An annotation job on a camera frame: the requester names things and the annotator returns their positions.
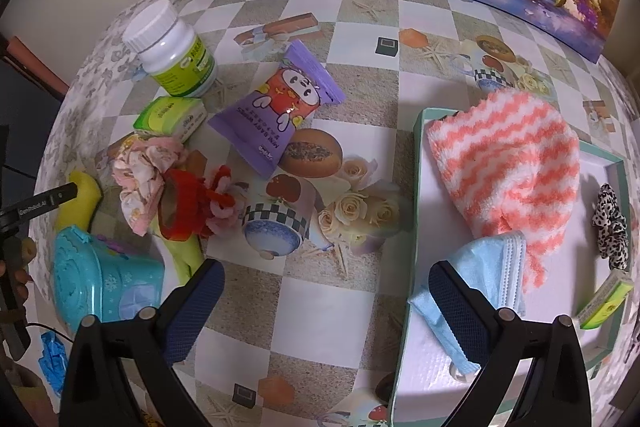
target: black and white scrunchie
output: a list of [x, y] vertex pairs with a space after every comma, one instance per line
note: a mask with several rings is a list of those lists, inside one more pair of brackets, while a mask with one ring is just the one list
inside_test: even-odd
[[629, 252], [626, 219], [620, 212], [618, 197], [608, 183], [600, 187], [591, 224], [598, 227], [598, 250], [603, 259], [609, 258], [609, 268], [626, 270]]

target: metal screw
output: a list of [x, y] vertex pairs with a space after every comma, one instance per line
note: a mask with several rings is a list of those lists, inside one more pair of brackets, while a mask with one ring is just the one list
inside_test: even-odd
[[146, 308], [142, 308], [138, 312], [138, 317], [143, 319], [144, 321], [148, 321], [156, 316], [156, 309], [153, 306], [147, 306]]
[[571, 317], [569, 315], [560, 315], [558, 317], [558, 322], [560, 322], [560, 324], [566, 326], [567, 328], [574, 325], [574, 322], [571, 320]]
[[89, 328], [90, 326], [94, 325], [94, 322], [95, 322], [95, 315], [85, 315], [80, 321], [80, 324], [82, 325], [83, 328]]
[[516, 314], [513, 312], [513, 310], [510, 310], [508, 308], [500, 308], [500, 310], [498, 311], [498, 317], [500, 317], [504, 321], [512, 321], [516, 317]]

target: teal lid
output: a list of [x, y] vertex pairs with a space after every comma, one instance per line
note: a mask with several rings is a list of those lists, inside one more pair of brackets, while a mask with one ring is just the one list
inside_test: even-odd
[[82, 317], [102, 316], [102, 270], [95, 247], [99, 241], [76, 225], [56, 237], [53, 265], [56, 308], [71, 331]]

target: finger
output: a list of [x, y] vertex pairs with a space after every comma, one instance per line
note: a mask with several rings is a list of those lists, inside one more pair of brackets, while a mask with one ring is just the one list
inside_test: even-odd
[[23, 239], [20, 253], [22, 254], [22, 265], [27, 266], [36, 257], [36, 242], [31, 237]]
[[20, 298], [22, 298], [22, 300], [26, 301], [29, 298], [29, 290], [24, 284], [16, 285], [15, 292], [20, 296]]
[[14, 273], [14, 277], [17, 282], [22, 284], [27, 284], [27, 281], [29, 280], [29, 275], [23, 269], [16, 270]]

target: blue gripper pad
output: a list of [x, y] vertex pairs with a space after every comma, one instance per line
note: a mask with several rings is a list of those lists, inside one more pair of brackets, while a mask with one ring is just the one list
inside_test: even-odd
[[224, 287], [222, 263], [206, 259], [189, 282], [172, 291], [162, 303], [156, 331], [167, 364], [187, 358]]
[[[458, 275], [453, 267], [449, 269]], [[478, 293], [491, 311], [494, 309], [480, 292], [466, 288]], [[484, 367], [492, 352], [490, 332], [439, 263], [429, 272], [429, 291], [467, 359]]]

